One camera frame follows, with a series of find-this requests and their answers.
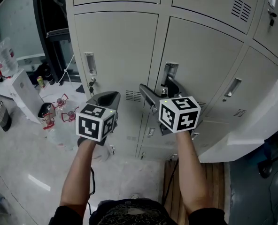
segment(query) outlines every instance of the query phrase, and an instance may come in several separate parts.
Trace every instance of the key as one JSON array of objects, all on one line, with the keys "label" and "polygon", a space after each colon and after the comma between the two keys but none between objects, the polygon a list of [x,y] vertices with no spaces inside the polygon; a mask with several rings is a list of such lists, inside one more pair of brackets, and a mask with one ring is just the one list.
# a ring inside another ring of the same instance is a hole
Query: key
[{"label": "key", "polygon": [[90,87],[89,92],[94,95],[93,91],[94,91],[93,87]]}]

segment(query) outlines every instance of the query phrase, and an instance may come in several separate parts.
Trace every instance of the forearm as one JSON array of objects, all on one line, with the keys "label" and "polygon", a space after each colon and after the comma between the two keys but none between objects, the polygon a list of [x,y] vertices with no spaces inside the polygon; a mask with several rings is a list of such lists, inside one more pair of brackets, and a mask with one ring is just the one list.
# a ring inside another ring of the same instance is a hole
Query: forearm
[{"label": "forearm", "polygon": [[177,133],[179,180],[183,202],[188,213],[210,207],[205,174],[196,155],[189,132]]},{"label": "forearm", "polygon": [[91,140],[80,144],[62,189],[60,206],[71,207],[81,216],[84,216],[90,197],[91,161],[95,144]]}]

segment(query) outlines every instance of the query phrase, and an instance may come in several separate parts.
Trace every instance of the white floor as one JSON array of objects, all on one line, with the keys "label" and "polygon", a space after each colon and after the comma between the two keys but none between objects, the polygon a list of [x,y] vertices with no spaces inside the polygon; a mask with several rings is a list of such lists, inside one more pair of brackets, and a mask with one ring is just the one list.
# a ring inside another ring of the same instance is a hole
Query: white floor
[{"label": "white floor", "polygon": [[[13,101],[2,99],[12,117],[12,127],[0,128],[0,195],[11,216],[8,224],[47,225],[59,205],[63,182],[76,150],[46,141],[43,127],[26,119]],[[96,192],[92,209],[107,199],[129,198],[133,193],[158,201],[164,174],[162,163],[111,156],[93,161]],[[88,224],[86,210],[83,224]]]}]

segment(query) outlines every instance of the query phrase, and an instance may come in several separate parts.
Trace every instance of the floor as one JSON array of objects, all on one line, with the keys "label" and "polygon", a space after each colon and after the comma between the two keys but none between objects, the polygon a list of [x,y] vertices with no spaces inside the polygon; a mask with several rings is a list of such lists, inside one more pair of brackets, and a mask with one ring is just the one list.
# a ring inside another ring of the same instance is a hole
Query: floor
[{"label": "floor", "polygon": [[[1,98],[12,127],[0,128],[0,195],[11,216],[4,224],[46,225],[59,205],[62,185],[76,153],[49,143],[43,127],[26,119],[13,101]],[[133,193],[159,201],[164,164],[134,158],[110,156],[106,162],[93,161],[96,192],[92,210],[107,199],[129,198]],[[86,210],[83,224],[88,224]]]},{"label": "floor", "polygon": [[278,224],[278,173],[276,173],[278,161],[273,164],[270,177],[263,179],[258,172],[257,164],[265,159],[260,147],[230,163],[231,210],[229,225],[274,224],[270,210],[270,183],[275,224]]}]

